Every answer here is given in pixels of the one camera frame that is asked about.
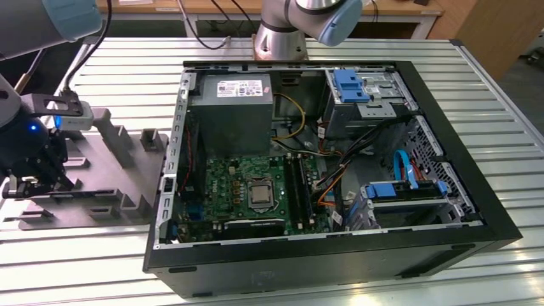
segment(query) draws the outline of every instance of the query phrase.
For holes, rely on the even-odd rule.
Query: white paper label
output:
[[[350,191],[348,194],[347,194],[347,196],[346,196],[346,200],[347,200],[347,201],[354,200],[354,199],[355,199],[355,196],[356,196],[356,193],[352,192],[352,191]]]
[[[367,89],[368,93],[372,93],[372,94],[380,93],[380,89],[378,88],[378,86],[367,86],[364,89]]]
[[[442,11],[423,11],[422,15],[440,15]]]
[[[179,8],[156,8],[156,11],[180,11]]]
[[[318,137],[319,137],[319,138],[322,138],[322,139],[326,138],[326,131],[327,131],[327,130],[326,130],[324,127],[319,127],[319,128],[318,128]]]
[[[336,211],[332,212],[332,220],[342,225],[342,216]]]
[[[218,97],[262,97],[263,81],[220,81],[218,83]]]

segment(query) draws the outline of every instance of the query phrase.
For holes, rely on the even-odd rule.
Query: slotted aluminum table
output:
[[[220,39],[207,41],[214,44]],[[207,301],[218,305],[226,300],[234,305],[544,303],[544,141],[464,47],[450,41],[350,40],[328,48],[308,41],[308,51],[315,60],[414,62],[524,238],[430,278]],[[191,38],[110,38],[74,78],[72,88],[92,106],[110,107],[115,124],[131,131],[148,127],[168,132],[183,62],[226,59],[252,59],[250,40],[211,51]],[[4,209],[4,215],[10,213],[16,211]],[[142,272],[147,232],[148,226],[0,232],[0,305],[194,302]]]

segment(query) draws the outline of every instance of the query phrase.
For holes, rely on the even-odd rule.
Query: screw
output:
[[[311,142],[304,142],[304,146],[308,150],[314,150],[314,143]]]

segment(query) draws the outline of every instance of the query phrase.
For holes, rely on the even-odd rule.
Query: wire bundle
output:
[[[346,151],[344,155],[340,157],[339,160],[339,165],[336,167],[336,170],[326,177],[323,178],[319,182],[318,182],[318,186],[323,185],[326,182],[328,182],[330,180],[332,180],[332,183],[330,185],[330,187],[326,189],[324,193],[322,194],[322,197],[318,201],[318,204],[320,206],[334,206],[335,204],[330,203],[330,202],[324,202],[323,199],[327,196],[327,193],[332,190],[332,188],[335,186],[339,186],[339,183],[342,181],[342,177],[346,174],[346,169],[348,164],[352,161],[354,156],[358,154],[358,152],[360,152],[362,150],[364,150],[366,148],[368,148],[371,146],[371,144],[375,142],[378,136],[380,135],[382,131],[388,128],[390,126],[392,126],[394,124],[399,124],[403,122],[408,122],[412,119],[412,115],[404,115],[400,116],[399,118],[394,118],[394,119],[388,119],[382,121],[362,137],[359,137],[359,139],[351,144],[351,146],[348,147],[348,150]]]
[[[182,14],[183,14],[184,20],[188,20],[190,18],[188,18],[188,16],[187,16],[187,10],[186,10],[186,5],[184,5],[184,3],[183,3],[183,0],[176,0],[176,1],[178,1],[178,6],[180,7],[180,10],[182,10]],[[238,35],[239,37],[242,37],[242,35],[240,35],[240,27],[236,27],[235,22],[231,20],[231,17],[228,17],[226,11],[223,10],[223,7],[218,4],[216,0],[211,0],[211,1],[212,1],[212,3],[214,3],[215,7],[218,8],[218,10],[222,12],[222,14],[223,14],[223,16],[226,17],[226,19],[227,19],[227,21],[223,22],[223,23],[220,23],[220,24],[226,24],[226,23],[228,22],[228,23],[231,24],[232,28],[235,29],[236,35]],[[250,23],[251,23],[252,28],[254,28],[254,31],[256,32],[258,29],[255,28],[255,24],[254,24],[254,22],[252,22],[252,20],[251,20],[251,18],[250,18],[248,13],[246,13],[246,10],[244,10],[243,7],[239,5],[239,3],[236,2],[236,0],[231,0],[231,1],[232,1],[232,3],[236,5],[236,7],[238,7],[239,10],[242,11],[242,13],[244,14],[246,18],[248,18]],[[204,48],[207,48],[207,49],[210,49],[210,50],[219,50],[220,48],[223,48],[223,47],[227,45],[227,43],[228,43],[230,40],[231,40],[231,36],[227,36],[226,39],[224,39],[224,41],[222,42],[222,44],[220,44],[219,46],[216,46],[216,47],[212,47],[212,46],[210,46],[210,45],[202,40],[200,36],[196,34],[196,30],[195,30],[194,25],[192,25],[192,23],[191,23],[190,21],[187,22],[187,25],[190,26],[190,30],[191,30],[191,32],[194,33],[194,36],[195,36],[196,40],[199,41],[199,43],[204,46]]]

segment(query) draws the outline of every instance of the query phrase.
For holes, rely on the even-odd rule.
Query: power cable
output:
[[[72,81],[74,76],[76,75],[76,72],[80,70],[80,68],[83,67],[83,65],[86,64],[87,60],[91,58],[92,54],[95,53],[96,49],[99,49],[106,36],[108,34],[110,31],[110,26],[112,24],[112,14],[114,14],[114,8],[112,8],[112,0],[107,0],[107,6],[108,6],[108,17],[106,20],[106,26],[104,26],[104,31],[100,34],[99,40],[96,41],[95,46],[92,46],[90,52],[87,52],[86,56],[83,57],[83,59],[78,62],[78,65],[72,68],[71,72],[67,75],[67,78],[64,79],[64,92],[71,92],[71,88],[70,88],[70,82]]]

